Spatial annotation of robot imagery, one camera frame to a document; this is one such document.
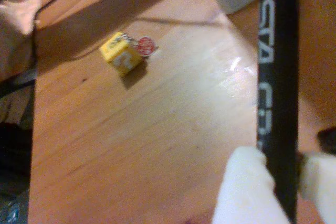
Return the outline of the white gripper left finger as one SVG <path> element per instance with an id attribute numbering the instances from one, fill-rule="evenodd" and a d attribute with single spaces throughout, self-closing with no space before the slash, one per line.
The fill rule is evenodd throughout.
<path id="1" fill-rule="evenodd" d="M 212 223 L 289 223 L 274 188 L 265 155 L 238 147 L 227 162 Z"/>

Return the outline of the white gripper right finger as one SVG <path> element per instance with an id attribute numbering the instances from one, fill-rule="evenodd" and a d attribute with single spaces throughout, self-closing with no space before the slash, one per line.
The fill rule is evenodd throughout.
<path id="1" fill-rule="evenodd" d="M 313 202 L 325 223 L 335 223 L 335 156 L 304 155 L 299 190 Z"/>

